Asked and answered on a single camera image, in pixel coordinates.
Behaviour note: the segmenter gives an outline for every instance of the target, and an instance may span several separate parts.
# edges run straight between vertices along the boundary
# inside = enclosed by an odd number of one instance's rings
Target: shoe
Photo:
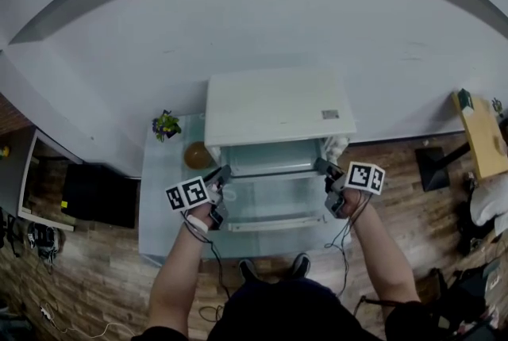
[[[242,259],[238,264],[238,270],[245,282],[259,282],[256,267],[250,259]]]
[[[310,258],[308,254],[301,253],[293,262],[289,270],[289,279],[301,279],[307,276],[310,270]]]

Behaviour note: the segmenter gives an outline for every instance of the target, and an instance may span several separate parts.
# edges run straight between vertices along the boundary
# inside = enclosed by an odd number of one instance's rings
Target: black shirt
[[[421,303],[399,305],[388,316],[387,341],[429,340],[430,317]],[[184,341],[170,328],[149,328],[133,341]],[[378,340],[341,305],[331,290],[307,279],[248,285],[224,307],[208,340]]]

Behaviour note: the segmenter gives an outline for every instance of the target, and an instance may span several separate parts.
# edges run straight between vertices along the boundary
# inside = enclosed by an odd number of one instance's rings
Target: label sticker
[[[323,120],[335,120],[339,118],[339,111],[336,109],[323,109],[321,111]]]

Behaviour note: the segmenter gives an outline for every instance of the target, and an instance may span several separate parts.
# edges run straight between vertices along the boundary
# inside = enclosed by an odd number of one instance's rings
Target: black stand
[[[446,155],[443,148],[422,148],[415,150],[418,168],[420,169],[421,185],[425,192],[450,186],[450,178],[446,167],[462,155],[467,154],[469,143]]]

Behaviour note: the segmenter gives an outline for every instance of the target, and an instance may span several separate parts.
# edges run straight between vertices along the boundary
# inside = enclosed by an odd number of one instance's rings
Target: white cloth
[[[497,216],[494,222],[498,236],[508,228],[508,174],[482,182],[471,197],[471,219],[478,226]]]

